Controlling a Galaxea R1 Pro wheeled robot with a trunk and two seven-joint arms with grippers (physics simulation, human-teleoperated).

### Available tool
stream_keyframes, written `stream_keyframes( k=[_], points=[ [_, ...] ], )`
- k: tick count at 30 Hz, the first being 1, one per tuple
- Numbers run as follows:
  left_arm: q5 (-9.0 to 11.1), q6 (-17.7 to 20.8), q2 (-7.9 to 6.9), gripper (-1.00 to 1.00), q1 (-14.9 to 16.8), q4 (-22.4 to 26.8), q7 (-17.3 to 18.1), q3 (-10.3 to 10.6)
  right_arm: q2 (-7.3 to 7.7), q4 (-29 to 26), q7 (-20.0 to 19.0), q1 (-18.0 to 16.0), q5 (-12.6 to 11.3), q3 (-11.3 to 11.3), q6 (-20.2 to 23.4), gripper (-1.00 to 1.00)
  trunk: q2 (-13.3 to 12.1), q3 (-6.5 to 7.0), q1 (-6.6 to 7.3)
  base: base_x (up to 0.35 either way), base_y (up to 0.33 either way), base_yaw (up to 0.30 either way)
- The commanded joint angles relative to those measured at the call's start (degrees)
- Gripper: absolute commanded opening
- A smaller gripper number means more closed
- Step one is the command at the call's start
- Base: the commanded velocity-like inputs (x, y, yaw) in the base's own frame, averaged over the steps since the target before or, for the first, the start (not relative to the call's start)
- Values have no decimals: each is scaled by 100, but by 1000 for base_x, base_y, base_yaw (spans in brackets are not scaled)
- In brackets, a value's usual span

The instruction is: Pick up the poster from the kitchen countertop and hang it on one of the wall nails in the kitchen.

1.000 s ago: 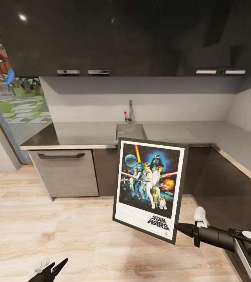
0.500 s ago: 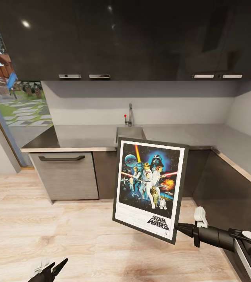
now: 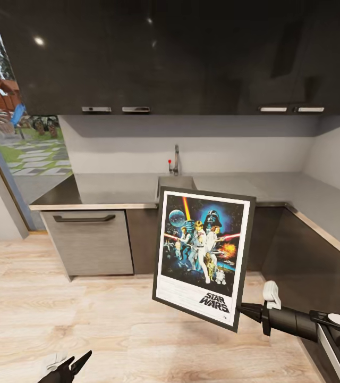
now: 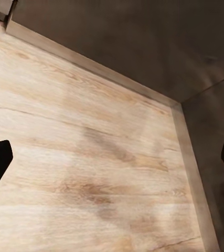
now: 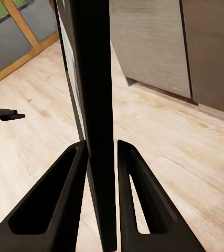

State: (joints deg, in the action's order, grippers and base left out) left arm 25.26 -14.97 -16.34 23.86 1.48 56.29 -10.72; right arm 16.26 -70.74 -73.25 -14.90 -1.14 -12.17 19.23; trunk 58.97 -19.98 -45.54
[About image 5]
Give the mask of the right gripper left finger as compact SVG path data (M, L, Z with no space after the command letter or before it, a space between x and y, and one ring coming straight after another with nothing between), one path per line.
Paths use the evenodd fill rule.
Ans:
M0 252L75 252L87 165L86 140L68 146L0 223Z

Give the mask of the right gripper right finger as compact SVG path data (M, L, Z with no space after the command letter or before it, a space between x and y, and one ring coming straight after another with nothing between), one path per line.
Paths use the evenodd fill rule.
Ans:
M138 231L132 177L150 234ZM206 252L138 149L118 140L121 252Z

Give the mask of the poster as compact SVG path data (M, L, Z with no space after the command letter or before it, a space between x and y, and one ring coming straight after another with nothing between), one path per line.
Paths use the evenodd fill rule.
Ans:
M103 252L117 251L109 0L53 0Z

